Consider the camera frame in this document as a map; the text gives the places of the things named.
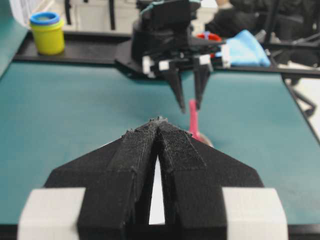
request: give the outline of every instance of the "black chair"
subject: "black chair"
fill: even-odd
[[[70,8],[71,8],[70,0],[64,0],[65,18],[66,18],[66,23],[68,25],[71,25]],[[110,15],[111,30],[116,30],[115,0],[109,0],[109,15]]]

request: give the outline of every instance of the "blue cloth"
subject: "blue cloth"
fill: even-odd
[[[235,37],[229,38],[226,44],[230,49],[232,66],[269,67],[271,64],[260,43],[248,30],[243,30]]]

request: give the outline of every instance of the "teal mat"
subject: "teal mat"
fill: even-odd
[[[0,78],[26,34],[27,29],[12,16],[9,0],[0,0]]]
[[[183,79],[189,99],[193,76]],[[0,224],[18,222],[53,168],[159,115],[188,129],[165,83],[107,67],[12,63],[0,81]],[[320,223],[320,147],[279,75],[213,74],[199,127],[277,189],[289,224]]]

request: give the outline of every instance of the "floor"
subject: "floor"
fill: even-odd
[[[115,1],[116,33],[131,33],[132,22],[137,19],[138,11],[135,8],[135,0],[117,0]],[[71,0],[71,19],[72,25],[65,25],[66,31],[85,31],[85,32],[114,32],[110,29],[108,1],[90,0],[89,4],[82,0]],[[51,1],[48,8],[50,11],[59,13],[65,19],[64,5],[62,0]],[[201,33],[204,30],[204,23],[212,19],[216,7],[202,7],[198,11],[198,19],[193,21],[194,32]],[[305,66],[290,63],[290,68],[306,68]],[[320,106],[320,79],[303,78],[295,86],[305,96],[308,96],[318,106]],[[320,111],[309,118],[312,126],[320,136]],[[151,203],[151,224],[160,224],[164,222],[162,190],[159,163],[157,163],[155,173],[155,183],[153,198]]]

